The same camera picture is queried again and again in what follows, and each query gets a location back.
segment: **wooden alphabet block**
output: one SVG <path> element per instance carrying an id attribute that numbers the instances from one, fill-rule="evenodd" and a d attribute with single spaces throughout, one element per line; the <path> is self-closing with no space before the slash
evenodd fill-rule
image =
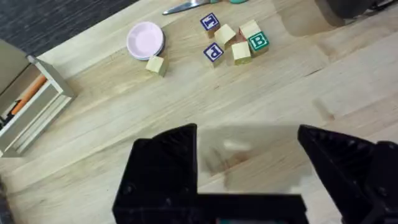
<path id="1" fill-rule="evenodd" d="M 221 27 L 221 24 L 214 13 L 210 13 L 200 20 L 201 25 L 205 28 L 209 38 L 214 37 L 214 33 Z"/>
<path id="2" fill-rule="evenodd" d="M 253 57 L 257 57 L 268 51 L 269 41 L 263 32 L 259 32 L 249 38 L 249 45 Z"/>
<path id="3" fill-rule="evenodd" d="M 251 62 L 251 53 L 249 44 L 245 42 L 232 45 L 235 65 L 242 65 Z"/>
<path id="4" fill-rule="evenodd" d="M 254 19 L 250 20 L 249 22 L 247 22 L 239 27 L 239 34 L 241 36 L 243 36 L 245 40 L 248 40 L 248 38 L 250 38 L 254 34 L 258 34 L 260 32 L 261 32 L 261 29 Z"/>
<path id="5" fill-rule="evenodd" d="M 227 49 L 234 41 L 236 41 L 236 33 L 229 25 L 224 24 L 215 32 L 216 42 L 223 49 Z"/>
<path id="6" fill-rule="evenodd" d="M 164 77 L 167 70 L 167 62 L 164 58 L 152 56 L 148 61 L 146 69 Z"/>
<path id="7" fill-rule="evenodd" d="M 223 61 L 224 51 L 217 43 L 212 43 L 203 53 L 210 60 L 213 67 L 216 67 Z"/>

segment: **letter b block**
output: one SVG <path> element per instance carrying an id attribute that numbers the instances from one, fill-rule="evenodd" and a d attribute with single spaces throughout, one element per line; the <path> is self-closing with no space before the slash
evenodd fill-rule
<path id="1" fill-rule="evenodd" d="M 223 60 L 224 51 L 217 43 L 212 43 L 203 51 L 206 57 L 211 61 L 214 67 L 219 65 Z"/>
<path id="2" fill-rule="evenodd" d="M 248 41 L 253 57 L 257 57 L 268 51 L 269 41 L 263 32 L 254 34 Z"/>
<path id="3" fill-rule="evenodd" d="M 205 28 L 209 38 L 214 37 L 214 33 L 220 28 L 221 24 L 214 13 L 210 13 L 200 20 L 201 25 Z"/>

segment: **orange pen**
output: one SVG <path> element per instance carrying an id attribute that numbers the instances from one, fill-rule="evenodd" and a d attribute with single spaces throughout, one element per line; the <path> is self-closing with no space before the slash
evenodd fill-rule
<path id="1" fill-rule="evenodd" d="M 29 91 L 22 97 L 21 101 L 18 103 L 18 105 L 11 111 L 12 115 L 17 114 L 29 100 L 38 92 L 38 90 L 44 85 L 44 83 L 47 81 L 46 77 L 44 75 L 41 75 L 35 84 L 29 89 Z"/>

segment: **dark floor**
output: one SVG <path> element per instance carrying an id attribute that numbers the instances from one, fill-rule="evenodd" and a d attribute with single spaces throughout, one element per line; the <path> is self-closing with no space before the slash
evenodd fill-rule
<path id="1" fill-rule="evenodd" d="M 38 56 L 138 0 L 0 0 L 0 38 Z"/>

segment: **pink bowl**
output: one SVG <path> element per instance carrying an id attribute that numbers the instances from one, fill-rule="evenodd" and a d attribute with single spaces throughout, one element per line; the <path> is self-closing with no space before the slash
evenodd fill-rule
<path id="1" fill-rule="evenodd" d="M 155 55 L 163 45 L 162 29 L 153 22 L 140 22 L 127 36 L 127 49 L 135 58 L 149 58 Z"/>

